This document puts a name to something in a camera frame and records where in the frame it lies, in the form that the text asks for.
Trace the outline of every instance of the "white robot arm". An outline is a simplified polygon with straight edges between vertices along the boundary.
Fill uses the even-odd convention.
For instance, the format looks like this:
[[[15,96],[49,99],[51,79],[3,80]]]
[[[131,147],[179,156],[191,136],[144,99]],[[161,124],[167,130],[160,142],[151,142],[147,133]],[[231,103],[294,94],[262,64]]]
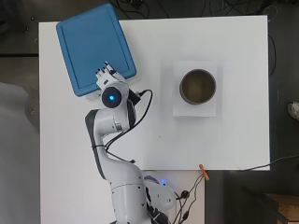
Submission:
[[[168,223],[167,217],[159,213],[158,222],[150,211],[147,199],[159,198],[159,190],[148,181],[145,183],[140,169],[127,161],[112,160],[107,155],[107,146],[103,137],[110,133],[126,132],[135,125],[135,104],[140,96],[130,91],[125,79],[108,64],[99,70],[97,85],[102,90],[101,99],[107,107],[92,110],[85,117],[86,126],[93,145],[93,153],[100,175],[111,187],[112,202],[118,224],[150,224]],[[161,193],[165,202],[161,207],[172,207],[175,203],[175,194],[172,190],[162,187]],[[153,189],[155,195],[149,194]]]

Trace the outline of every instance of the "wire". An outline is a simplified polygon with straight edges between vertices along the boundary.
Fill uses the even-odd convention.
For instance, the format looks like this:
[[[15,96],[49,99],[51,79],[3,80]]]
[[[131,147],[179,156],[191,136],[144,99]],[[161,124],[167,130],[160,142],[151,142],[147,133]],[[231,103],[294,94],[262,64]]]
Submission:
[[[251,3],[251,0],[249,0],[249,2],[248,2],[248,4],[247,4],[247,8],[246,8],[246,11],[245,11],[245,15],[247,15],[247,14],[249,13],[250,3]]]
[[[177,194],[176,192],[175,192],[175,194],[177,195],[177,197],[178,197],[178,201],[179,201],[179,210],[180,210],[180,214],[179,214],[178,221],[180,221],[180,220],[181,220],[181,214],[182,214],[182,208],[183,208],[183,206],[181,205],[181,200],[180,200],[178,194]]]
[[[139,93],[140,96],[142,96],[144,93],[146,92],[150,92],[150,98],[149,98],[149,103],[148,103],[148,106],[143,114],[143,116],[141,117],[141,119],[132,127],[130,128],[128,131],[126,132],[122,132],[120,133],[119,135],[115,136],[114,138],[112,138],[107,144],[105,144],[105,147],[106,147],[106,151],[109,150],[110,146],[116,141],[118,140],[120,137],[124,136],[125,134],[129,133],[132,129],[134,129],[143,119],[144,117],[146,117],[146,115],[148,114],[149,112],[149,109],[150,109],[150,104],[151,104],[151,101],[152,101],[152,91],[151,90],[145,90],[145,91],[142,91]]]
[[[148,16],[147,16],[147,19],[150,17],[150,8],[149,8],[149,5],[144,1],[143,2],[144,6],[146,7],[146,9],[148,10]]]
[[[110,156],[113,156],[113,157],[116,158],[116,159],[119,159],[120,161],[127,161],[127,160],[125,160],[125,159],[123,159],[123,158],[121,158],[121,157],[118,157],[117,155],[115,155],[115,154],[113,154],[113,153],[111,153],[111,152],[108,152],[108,151],[107,151],[107,154],[109,154]]]
[[[266,15],[266,16],[269,18],[269,16],[271,15],[271,8],[273,8],[273,9],[275,10],[275,14],[274,14],[274,16],[272,16],[272,18],[268,19],[268,22],[273,21],[274,18],[275,18],[275,17],[277,16],[277,14],[278,14],[278,8],[275,7],[275,6],[269,6],[269,7],[265,8],[265,9],[263,10],[263,14]]]
[[[139,11],[132,11],[132,10],[124,10],[121,8],[120,2],[119,0],[116,0],[118,7],[123,11],[123,12],[129,12],[129,13],[135,13],[135,14],[139,14],[140,16],[142,16],[144,19],[146,19],[147,17],[145,15],[143,15],[141,12]]]
[[[209,2],[208,2],[208,7],[209,7],[209,15],[212,17],[213,13],[212,13],[212,8],[211,8],[211,0],[209,0]]]
[[[123,13],[129,20],[131,20],[131,18],[128,16],[128,14],[125,13],[125,11],[122,10],[122,8],[116,6],[114,3],[111,2],[111,0],[108,0],[108,1],[109,1],[109,3],[110,3],[113,7],[117,8],[117,9],[118,9],[119,11],[121,11],[121,12],[122,12],[122,13]]]
[[[163,11],[163,13],[165,14],[165,16],[167,18],[169,18],[169,15],[167,13],[167,11],[165,10],[164,6],[162,5],[162,3],[160,2],[160,0],[155,0],[155,2],[157,3],[157,5],[160,7],[160,9]]]
[[[204,2],[204,6],[203,6],[203,10],[202,10],[202,14],[200,15],[200,17],[203,17],[203,16],[204,16],[205,8],[206,8],[206,0],[205,0],[205,2]]]
[[[184,221],[186,221],[187,220],[187,218],[189,217],[189,213],[190,213],[190,211],[191,211],[191,208],[192,208],[192,206],[193,206],[193,204],[196,202],[196,200],[197,200],[197,187],[198,187],[198,185],[202,182],[202,180],[203,180],[203,178],[204,178],[204,176],[202,175],[202,177],[201,177],[201,179],[199,180],[199,182],[196,184],[196,186],[195,186],[195,191],[194,191],[194,200],[191,202],[191,204],[189,205],[189,207],[188,207],[188,210],[184,213],[184,215],[183,215],[183,219],[178,223],[178,224],[182,224]]]
[[[271,73],[269,75],[269,76],[272,76],[274,74],[274,71],[275,71],[276,67],[277,67],[277,48],[275,46],[274,39],[272,38],[272,36],[271,35],[268,35],[268,36],[269,36],[269,38],[272,41],[273,51],[274,51],[274,65],[273,65],[273,69],[272,69],[272,71],[271,71]]]
[[[198,179],[199,179],[200,177],[202,177],[202,176],[204,176],[204,175],[199,175],[199,176],[196,178],[196,180],[195,180],[195,182],[194,182],[194,185],[193,185],[193,187],[190,189],[189,193],[191,193],[191,192],[193,191],[193,189],[196,188],[197,181],[198,181]],[[177,221],[177,219],[178,219],[178,214],[179,214],[179,212],[182,211],[182,209],[183,209],[183,207],[185,206],[187,200],[188,200],[188,198],[186,198],[186,200],[185,200],[184,204],[182,205],[181,209],[179,209],[179,211],[178,211],[178,213],[177,213],[177,215],[176,215],[176,218],[175,218],[173,224],[176,223],[176,221]]]
[[[175,220],[174,220],[173,224],[176,224],[176,221],[177,221],[177,219],[178,219],[178,214],[182,212],[182,210],[183,210],[183,207],[185,206],[185,204],[186,204],[187,200],[188,200],[188,198],[186,198],[186,199],[185,199],[185,202],[184,202],[184,204],[183,204],[183,205],[182,205],[182,206],[179,208],[179,210],[178,210],[178,213],[177,213],[177,215],[176,215],[176,218],[175,218]]]
[[[196,192],[197,192],[197,187],[198,185],[200,184],[200,182],[202,182],[204,176],[201,177],[201,179],[199,180],[199,182],[196,184],[196,187],[195,187],[195,191],[194,191],[194,200],[191,202],[191,204],[189,205],[189,208],[187,211],[190,211],[190,209],[192,208],[193,204],[195,203],[195,201],[197,200],[197,196],[196,196]]]
[[[240,0],[237,0],[231,7],[231,9],[225,14],[227,16],[233,9],[235,9],[235,6],[240,2]]]
[[[147,17],[145,16],[145,15],[143,15],[141,12],[139,12],[139,11],[132,11],[132,10],[124,10],[123,8],[121,8],[121,5],[120,5],[120,2],[119,2],[119,0],[116,0],[116,3],[117,3],[117,5],[115,5],[114,3],[112,3],[111,2],[111,0],[108,0],[109,1],[109,3],[113,6],[113,7],[115,7],[115,8],[117,8],[119,11],[121,11],[129,20],[131,20],[132,18],[130,18],[129,16],[128,16],[128,14],[126,14],[127,12],[128,13],[135,13],[135,14],[139,14],[140,16],[142,16],[144,19],[146,19]]]
[[[256,166],[256,167],[252,167],[252,168],[249,168],[249,169],[246,169],[246,170],[240,170],[241,172],[246,172],[246,171],[251,171],[251,170],[255,170],[255,169],[259,169],[259,168],[264,168],[266,166],[270,166],[270,165],[273,165],[279,161],[284,161],[284,160],[290,160],[290,159],[295,159],[295,158],[299,158],[299,155],[295,155],[295,156],[289,156],[289,157],[281,157],[275,161],[271,161],[269,164],[266,164],[266,165],[261,165],[261,166]]]

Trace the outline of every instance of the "blue plastic lid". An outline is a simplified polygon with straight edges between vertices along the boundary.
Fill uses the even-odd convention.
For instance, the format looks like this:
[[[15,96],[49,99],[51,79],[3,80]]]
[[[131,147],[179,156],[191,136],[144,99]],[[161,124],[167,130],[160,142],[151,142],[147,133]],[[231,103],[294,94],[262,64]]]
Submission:
[[[134,62],[111,4],[61,21],[56,30],[76,96],[100,90],[95,73],[104,62],[126,79],[135,76]]]

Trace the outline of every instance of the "dark floor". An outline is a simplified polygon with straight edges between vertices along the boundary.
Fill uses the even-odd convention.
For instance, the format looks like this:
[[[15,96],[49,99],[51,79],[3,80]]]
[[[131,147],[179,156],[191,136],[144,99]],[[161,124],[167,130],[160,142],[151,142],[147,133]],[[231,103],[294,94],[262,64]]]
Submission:
[[[224,4],[224,14],[238,16],[240,12],[254,12],[263,0],[251,0],[237,5],[236,10]],[[22,0],[17,5],[21,20],[29,27],[27,34],[9,30],[1,34],[0,55],[11,53],[38,53],[37,24],[39,21],[62,21],[85,10],[105,3],[103,0]],[[151,19],[166,18],[159,2],[170,18],[200,17],[204,0],[147,0]],[[269,34],[274,38],[277,49],[277,67],[269,78],[270,146],[271,161],[276,158],[299,154],[299,122],[292,119],[287,111],[289,101],[299,101],[299,5],[274,3],[277,16],[269,22]],[[222,2],[206,0],[204,17],[221,16]],[[117,10],[121,20],[126,16]],[[140,15],[130,13],[133,19]],[[269,44],[270,70],[273,68],[273,46]],[[0,58],[0,81],[24,87],[33,98],[32,107],[38,99],[38,59]],[[38,125],[38,118],[33,118]],[[271,214],[244,192],[243,188],[259,192],[299,196],[299,160],[283,161],[272,166],[271,172],[227,172],[211,171],[206,183],[206,224],[221,223],[277,223]]]

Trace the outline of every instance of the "tabletop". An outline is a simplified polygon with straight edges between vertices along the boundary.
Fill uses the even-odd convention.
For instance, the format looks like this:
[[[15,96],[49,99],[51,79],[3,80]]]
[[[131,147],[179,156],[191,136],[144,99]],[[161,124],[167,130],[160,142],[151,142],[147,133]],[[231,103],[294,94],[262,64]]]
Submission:
[[[86,148],[84,118],[102,105],[73,93],[54,26],[42,23],[39,32],[41,146]],[[121,21],[121,27],[137,70],[131,88],[151,89],[154,96],[146,118],[111,152],[151,170],[196,170],[199,163],[239,170],[269,162],[266,17]],[[215,118],[172,116],[178,60],[218,65]],[[137,119],[148,99],[136,106]]]
[[[56,23],[39,24],[42,223],[108,223],[114,218],[109,187],[96,171],[84,123],[102,105],[73,93]],[[132,89],[152,89],[154,97],[144,121],[115,142],[113,153],[144,170],[197,170],[199,163],[242,169],[269,162],[266,17],[121,21],[121,27],[137,69]],[[217,117],[172,117],[168,99],[177,60],[219,65]],[[137,105],[138,118],[148,99]],[[171,187],[192,186],[198,172],[183,174]],[[204,211],[204,197],[197,205]],[[190,223],[203,223],[203,214]]]

